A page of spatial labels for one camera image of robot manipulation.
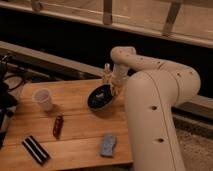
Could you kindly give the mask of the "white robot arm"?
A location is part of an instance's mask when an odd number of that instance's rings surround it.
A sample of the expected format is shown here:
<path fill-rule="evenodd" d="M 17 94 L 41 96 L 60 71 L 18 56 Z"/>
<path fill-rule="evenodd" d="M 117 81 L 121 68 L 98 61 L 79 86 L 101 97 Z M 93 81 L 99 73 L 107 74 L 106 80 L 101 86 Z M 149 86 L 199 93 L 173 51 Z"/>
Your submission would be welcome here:
<path fill-rule="evenodd" d="M 171 108 L 189 101 L 201 86 L 197 71 L 173 61 L 115 47 L 112 85 L 124 89 L 134 171 L 186 171 Z"/>

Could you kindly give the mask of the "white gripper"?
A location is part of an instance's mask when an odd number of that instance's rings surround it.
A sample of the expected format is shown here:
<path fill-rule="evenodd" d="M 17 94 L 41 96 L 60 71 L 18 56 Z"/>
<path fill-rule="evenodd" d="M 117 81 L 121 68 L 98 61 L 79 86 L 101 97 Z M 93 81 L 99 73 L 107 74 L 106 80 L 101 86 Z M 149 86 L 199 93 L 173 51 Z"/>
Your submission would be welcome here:
<path fill-rule="evenodd" d="M 115 64 L 113 66 L 111 83 L 116 87 L 114 87 L 112 84 L 108 84 L 111 94 L 118 96 L 121 93 L 121 86 L 123 86 L 128 79 L 128 70 L 129 68 L 124 65 Z"/>

